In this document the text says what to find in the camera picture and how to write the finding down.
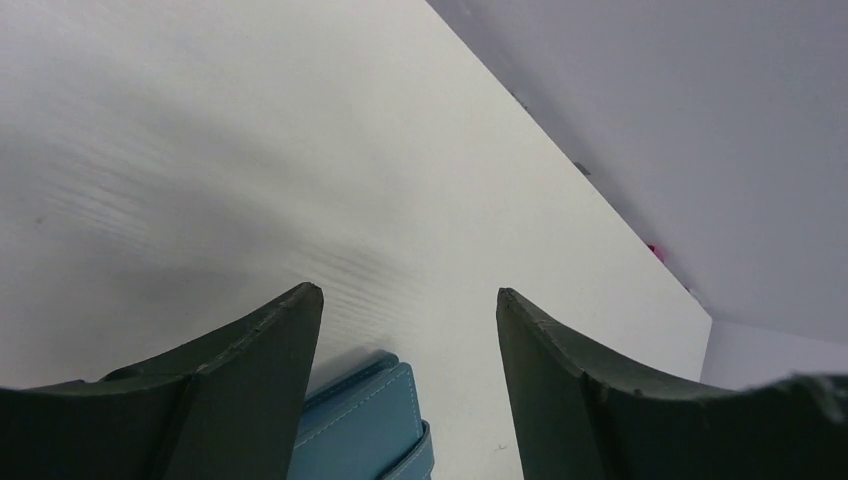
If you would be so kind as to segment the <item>blue leather card holder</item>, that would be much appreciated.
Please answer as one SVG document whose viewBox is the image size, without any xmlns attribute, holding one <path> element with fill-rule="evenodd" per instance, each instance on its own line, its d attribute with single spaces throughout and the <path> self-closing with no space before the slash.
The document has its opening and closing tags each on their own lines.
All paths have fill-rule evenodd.
<svg viewBox="0 0 848 480">
<path fill-rule="evenodd" d="M 412 367 L 379 352 L 307 396 L 287 477 L 425 480 L 434 466 Z"/>
</svg>

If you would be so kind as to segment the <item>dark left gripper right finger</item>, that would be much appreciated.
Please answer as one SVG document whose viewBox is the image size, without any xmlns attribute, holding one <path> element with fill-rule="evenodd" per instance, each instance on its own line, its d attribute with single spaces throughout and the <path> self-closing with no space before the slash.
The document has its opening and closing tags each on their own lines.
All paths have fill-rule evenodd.
<svg viewBox="0 0 848 480">
<path fill-rule="evenodd" d="M 632 360 L 517 291 L 497 330 L 528 479 L 843 479 L 847 379 L 725 390 Z"/>
</svg>

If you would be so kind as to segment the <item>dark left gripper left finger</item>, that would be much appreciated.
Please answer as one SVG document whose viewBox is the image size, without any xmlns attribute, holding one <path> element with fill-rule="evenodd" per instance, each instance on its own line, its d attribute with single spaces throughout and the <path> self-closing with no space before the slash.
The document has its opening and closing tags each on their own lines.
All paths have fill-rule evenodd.
<svg viewBox="0 0 848 480">
<path fill-rule="evenodd" d="M 321 289 L 95 382 L 1 392 L 5 479 L 283 479 L 313 365 Z"/>
</svg>

